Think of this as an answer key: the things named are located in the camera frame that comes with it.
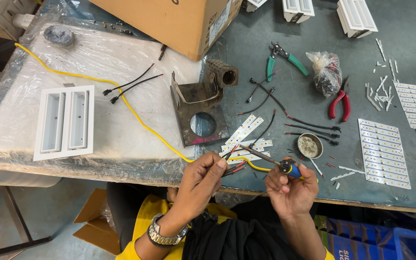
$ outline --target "person's right hand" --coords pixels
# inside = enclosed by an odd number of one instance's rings
[[[309,214],[319,192],[315,171],[301,163],[294,165],[298,167],[304,180],[281,173],[277,166],[269,171],[269,175],[264,180],[272,206],[284,220]]]
[[[226,160],[213,151],[189,163],[171,209],[174,208],[187,223],[200,215],[221,187],[221,176],[226,169]]]

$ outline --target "yellow shirt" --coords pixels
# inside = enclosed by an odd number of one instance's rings
[[[136,240],[147,232],[147,228],[150,226],[153,216],[158,213],[166,214],[168,210],[170,210],[171,206],[172,203],[168,204],[165,199],[161,199],[152,194],[148,195],[144,202],[142,202],[141,208],[137,213],[133,240],[129,242],[123,253],[119,254],[115,260],[141,260],[134,249]],[[216,203],[209,203],[207,205],[207,210],[210,215],[218,215],[218,224],[223,223],[228,218],[237,218],[237,214],[233,211]],[[181,260],[184,242],[185,238],[171,249],[170,253],[165,257],[165,260]],[[335,260],[335,258],[327,251],[325,260]]]

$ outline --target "circular hole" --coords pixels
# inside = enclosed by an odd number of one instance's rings
[[[190,128],[200,137],[208,137],[216,131],[216,121],[208,113],[199,112],[190,119]]]
[[[232,83],[234,83],[234,80],[235,80],[235,73],[232,70],[226,71],[224,73],[224,76],[222,77],[222,81],[226,85],[231,85]]]

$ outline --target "black connector plug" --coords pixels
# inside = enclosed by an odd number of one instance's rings
[[[106,89],[104,92],[102,92],[102,94],[104,94],[104,96],[107,96],[109,93],[112,93],[111,90]]]
[[[114,97],[114,98],[112,98],[111,100],[110,100],[110,102],[112,103],[112,104],[115,104],[115,102],[118,100],[118,97]]]

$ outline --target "green handled pliers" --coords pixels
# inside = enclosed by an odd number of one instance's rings
[[[280,47],[278,42],[276,42],[275,44],[270,42],[270,44],[272,44],[272,46],[274,47],[274,50],[272,50],[272,55],[269,56],[269,59],[267,61],[266,75],[272,74],[272,68],[274,67],[274,63],[275,63],[274,58],[275,56],[277,56],[277,54],[280,54],[286,57],[291,63],[293,63],[297,68],[299,68],[299,70],[304,74],[304,76],[309,75],[309,72],[306,70],[306,68],[304,68],[303,64],[301,64],[301,62],[299,62],[291,53],[288,53],[285,50],[283,50],[282,47]],[[272,77],[269,77],[267,79],[267,82],[270,82],[271,80],[272,80]]]

